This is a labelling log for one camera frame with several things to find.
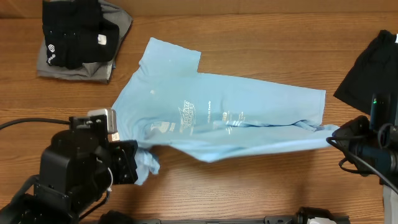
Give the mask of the light blue t-shirt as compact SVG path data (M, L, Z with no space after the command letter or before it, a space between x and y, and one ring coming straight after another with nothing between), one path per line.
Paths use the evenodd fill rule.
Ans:
M170 146L203 162L326 147L324 90L200 73L201 53L149 40L113 109L121 140L135 140L137 183L157 174L150 149Z

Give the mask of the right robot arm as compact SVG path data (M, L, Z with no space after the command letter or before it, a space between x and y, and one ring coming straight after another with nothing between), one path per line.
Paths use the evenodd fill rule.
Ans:
M339 162L342 170L379 177L384 222L397 223L397 95L373 95L370 118L348 121L326 141L345 155Z

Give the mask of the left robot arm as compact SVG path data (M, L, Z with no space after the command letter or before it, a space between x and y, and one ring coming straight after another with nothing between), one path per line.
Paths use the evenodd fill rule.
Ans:
M39 174L1 209L1 223L79 223L109 200L113 185L137 180L136 150L135 141L109 142L87 130L57 133Z

